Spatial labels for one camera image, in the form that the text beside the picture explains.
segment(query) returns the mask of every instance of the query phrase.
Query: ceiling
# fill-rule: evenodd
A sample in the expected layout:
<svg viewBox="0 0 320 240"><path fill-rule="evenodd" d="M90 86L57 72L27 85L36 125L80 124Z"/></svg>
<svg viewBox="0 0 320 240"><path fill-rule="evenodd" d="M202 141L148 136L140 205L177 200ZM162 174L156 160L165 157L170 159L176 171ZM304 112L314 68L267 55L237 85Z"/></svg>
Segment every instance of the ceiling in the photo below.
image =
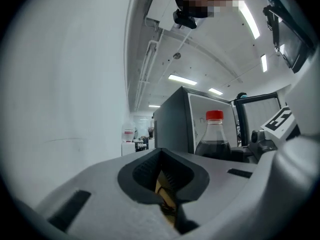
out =
<svg viewBox="0 0 320 240"><path fill-rule="evenodd" d="M292 71L274 50L272 32L268 30L266 18L262 13L263 8L268 5L267 0L244 1L259 29L260 37L257 39L254 39L242 13L235 8L215 13L214 17L200 22L179 51L180 59L173 59L173 55L190 29L173 27L171 31L164 31L139 111L155 110L149 108L149 105L161 105L182 85L204 92L214 88L223 92L222 98L230 101L240 92L253 96L259 87L266 83L272 83L277 78L292 77ZM128 93L131 111L134 109L140 70L148 42L151 39L157 40L162 31L155 31L155 28L150 26L150 20L140 24L139 41L135 42L136 54L131 58L132 63L128 68L131 71ZM263 54L267 56L267 72L262 70ZM169 80L170 74L196 81L197 84L192 86ZM268 86L269 92L278 90L272 89L272 84Z"/></svg>

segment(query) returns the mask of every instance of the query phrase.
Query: fluorescent light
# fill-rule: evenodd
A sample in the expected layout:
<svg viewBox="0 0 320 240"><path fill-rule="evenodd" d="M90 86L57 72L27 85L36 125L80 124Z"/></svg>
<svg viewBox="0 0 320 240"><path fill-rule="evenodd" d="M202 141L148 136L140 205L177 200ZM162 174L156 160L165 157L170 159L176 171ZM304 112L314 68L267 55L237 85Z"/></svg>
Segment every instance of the fluorescent light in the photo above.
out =
<svg viewBox="0 0 320 240"><path fill-rule="evenodd" d="M280 53L284 54L284 52L285 52L285 45L283 44L280 46Z"/></svg>
<svg viewBox="0 0 320 240"><path fill-rule="evenodd" d="M248 22L254 39L257 39L260 36L259 29L257 27L254 17L252 16L250 10L248 9L245 3L243 3L243 5L240 7L240 11L242 12L246 22Z"/></svg>
<svg viewBox="0 0 320 240"><path fill-rule="evenodd" d="M211 88L211 89L209 90L209 92L213 92L213 93L218 94L218 95L222 95L222 94L223 94L221 91L218 91L218 90L213 89L213 88Z"/></svg>
<svg viewBox="0 0 320 240"><path fill-rule="evenodd" d="M267 56L266 56L266 55L262 55L262 56L261 56L261 62L262 62L263 72L266 72L266 71L268 70Z"/></svg>
<svg viewBox="0 0 320 240"><path fill-rule="evenodd" d="M176 76L176 75L173 75L173 74L171 74L169 76L169 79L175 80L175 81L178 81L178 82L182 82L182 83L186 83L186 84L189 84L189 85L192 85L192 86L195 86L197 84L197 82L195 82L195 81L191 81L189 79L185 79L183 77Z"/></svg>

